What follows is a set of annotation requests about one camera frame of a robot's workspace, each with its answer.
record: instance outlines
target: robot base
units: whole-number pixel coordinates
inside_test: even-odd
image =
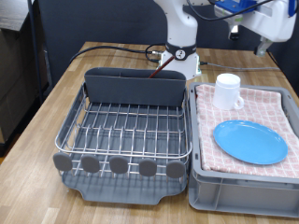
[[[165,63],[170,57],[171,53],[165,51],[162,54],[160,60],[160,66]],[[199,56],[197,53],[191,54],[185,61],[174,60],[169,65],[167,65],[164,70],[177,71],[183,74],[187,80],[190,80],[194,77],[201,76],[201,70],[199,68]]]

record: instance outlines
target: cable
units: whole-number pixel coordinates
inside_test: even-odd
[[[270,56],[270,58],[272,59],[272,61],[275,63],[275,65],[278,65],[278,61],[273,57],[272,53],[267,49],[266,52],[268,53],[268,55]]]
[[[216,63],[205,63],[205,62],[200,62],[200,65],[212,65],[212,66],[217,66],[217,67],[222,67],[222,68],[230,68],[230,69],[235,69],[235,70],[269,70],[269,69],[273,69],[273,70],[280,70],[279,68],[276,67],[256,67],[256,68],[241,68],[241,67],[229,67],[229,66],[223,66],[223,65],[219,65]]]
[[[146,57],[147,57],[147,59],[148,59],[149,61],[151,61],[151,62],[153,62],[153,63],[158,63],[158,62],[159,62],[159,60],[156,60],[156,59],[150,59],[150,57],[149,57],[148,54],[149,54],[149,52],[152,53],[152,51],[149,51],[149,49],[150,49],[151,47],[153,47],[153,46],[160,46],[160,45],[165,45],[165,43],[149,45],[149,46],[146,48]]]
[[[272,2],[272,1],[274,1],[274,0],[265,0],[265,1],[261,2],[261,3],[255,4],[255,5],[251,6],[251,7],[247,7],[247,8],[245,8],[245,9],[243,9],[243,10],[241,10],[241,11],[238,11],[238,12],[236,12],[236,13],[233,13],[233,14],[231,14],[231,15],[224,16],[224,17],[218,17],[218,18],[206,18],[206,17],[203,17],[202,15],[200,15],[200,14],[194,9],[194,7],[192,6],[190,0],[187,0],[187,3],[188,3],[188,5],[189,5],[189,7],[191,8],[191,10],[192,10],[192,11],[196,14],[196,16],[198,16],[200,19],[202,19],[202,20],[204,20],[204,21],[220,21],[220,20],[225,20],[225,19],[231,18],[231,17],[233,17],[233,16],[239,15],[239,14],[241,14],[241,13],[243,13],[243,12],[246,12],[247,10],[250,10],[250,9],[252,9],[252,8],[261,6],[261,5],[265,4],[265,3]]]
[[[171,63],[176,57],[173,55],[171,56],[164,64],[162,64],[153,74],[149,76],[149,78],[153,78],[156,76],[162,69],[164,69],[169,63]]]
[[[37,43],[36,43],[36,27],[35,27],[35,19],[34,19],[34,9],[33,9],[31,0],[28,0],[27,2],[28,2],[28,9],[29,9],[29,15],[30,15],[30,23],[31,23],[32,42],[34,44],[34,52],[35,52],[35,60],[36,60],[39,103],[42,105],[44,102],[44,99],[43,99],[43,91],[41,90],[39,60],[38,60],[38,51],[37,51]]]
[[[145,53],[145,54],[146,53],[148,53],[148,54],[152,53],[152,51],[137,50],[137,49],[126,49],[126,48],[114,47],[114,46],[96,46],[96,47],[88,48],[88,49],[85,49],[85,50],[82,50],[82,51],[78,52],[77,54],[75,54],[71,58],[69,63],[72,63],[74,61],[74,59],[77,58],[80,54],[85,53],[85,52],[90,51],[90,50],[93,50],[93,49],[119,49],[119,50],[129,51],[129,52],[133,52],[133,53]]]

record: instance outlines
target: white mug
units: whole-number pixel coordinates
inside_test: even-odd
[[[217,76],[213,105],[222,110],[241,109],[244,100],[240,96],[241,79],[233,74],[224,73]]]

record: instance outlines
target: black cable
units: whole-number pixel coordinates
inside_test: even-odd
[[[158,63],[158,62],[159,62],[159,60],[151,59],[151,58],[149,57],[148,54],[149,54],[149,52],[152,52],[152,51],[149,51],[149,49],[150,49],[151,47],[153,47],[153,46],[160,46],[160,45],[165,45],[165,43],[149,45],[149,46],[146,48],[146,57],[147,57],[147,59],[148,59],[149,61],[151,61],[151,62],[153,62],[153,63]]]
[[[277,66],[279,67],[278,62],[277,62],[277,60],[273,57],[272,53],[271,53],[268,49],[266,50],[266,52],[269,54],[270,58],[271,58],[272,61],[275,63],[275,65],[277,65]]]
[[[272,1],[274,1],[274,0],[265,0],[265,1],[261,2],[261,3],[255,4],[255,5],[251,6],[251,7],[247,7],[247,8],[245,8],[245,9],[243,9],[243,10],[241,10],[241,11],[238,11],[238,12],[236,12],[236,13],[233,13],[233,14],[231,14],[231,15],[224,16],[224,17],[218,17],[218,18],[206,18],[206,17],[203,17],[202,15],[200,15],[200,14],[194,9],[194,7],[192,6],[190,0],[187,0],[187,3],[188,3],[188,5],[189,5],[189,7],[191,8],[191,10],[192,10],[192,11],[196,14],[196,16],[198,16],[200,19],[202,19],[202,20],[204,20],[204,21],[220,21],[220,20],[225,20],[225,19],[231,18],[231,17],[233,17],[233,16],[239,15],[239,14],[241,14],[241,13],[243,13],[243,12],[246,12],[247,10],[250,10],[250,9],[252,9],[252,8],[261,6],[261,5],[265,4],[265,3],[272,2]]]
[[[34,9],[33,9],[31,0],[28,0],[27,2],[28,2],[28,9],[29,9],[29,15],[30,15],[32,41],[34,44],[34,52],[35,52],[35,60],[36,60],[39,103],[42,105],[44,99],[43,99],[43,91],[41,90],[41,80],[40,80],[40,73],[39,73],[39,60],[38,60],[38,51],[37,51],[37,43],[36,43],[36,27],[35,27],[35,19],[34,19]]]
[[[96,47],[88,48],[88,49],[78,52],[71,58],[69,63],[72,63],[74,61],[74,59],[77,58],[80,54],[85,53],[90,50],[93,50],[93,49],[119,49],[119,50],[129,51],[129,52],[133,52],[133,53],[144,53],[144,54],[146,53],[145,50],[126,49],[126,48],[114,47],[114,46],[96,46]]]

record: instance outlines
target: checkered towel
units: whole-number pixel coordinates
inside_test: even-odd
[[[206,171],[244,175],[299,178],[299,140],[281,108],[280,93],[241,89],[244,108],[224,111],[212,104],[214,90],[214,87],[208,85],[196,88],[202,168]],[[215,142],[213,131],[218,124],[230,119],[250,120],[276,131],[288,145],[286,159],[272,165],[253,165],[224,152]]]

